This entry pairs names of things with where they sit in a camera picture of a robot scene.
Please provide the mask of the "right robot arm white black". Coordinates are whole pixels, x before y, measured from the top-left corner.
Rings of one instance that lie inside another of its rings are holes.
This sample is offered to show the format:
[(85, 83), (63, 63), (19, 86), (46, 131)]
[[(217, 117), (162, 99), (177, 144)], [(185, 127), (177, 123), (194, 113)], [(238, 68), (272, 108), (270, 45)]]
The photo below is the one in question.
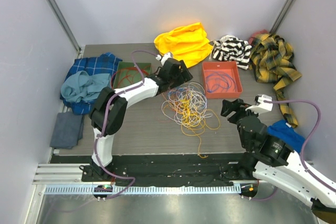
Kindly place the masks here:
[(257, 95), (254, 105), (242, 99), (222, 101), (221, 116), (237, 126), (245, 149), (236, 171), (242, 179), (253, 177), (272, 184), (310, 207), (318, 219), (335, 223), (335, 182), (307, 163), (303, 150), (296, 152), (284, 140), (269, 134), (258, 118), (270, 112), (274, 104), (287, 103), (267, 95)]

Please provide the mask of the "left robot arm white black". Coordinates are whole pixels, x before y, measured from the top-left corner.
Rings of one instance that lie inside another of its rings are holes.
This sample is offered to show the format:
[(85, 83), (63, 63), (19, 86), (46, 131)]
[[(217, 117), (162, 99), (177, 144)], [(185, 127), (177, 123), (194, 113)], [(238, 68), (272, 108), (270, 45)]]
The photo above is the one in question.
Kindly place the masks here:
[(89, 118), (94, 131), (93, 174), (105, 182), (112, 174), (112, 146), (121, 128), (127, 109), (136, 103), (160, 95), (192, 80), (184, 61), (169, 58), (157, 73), (125, 88), (103, 88), (96, 99)]

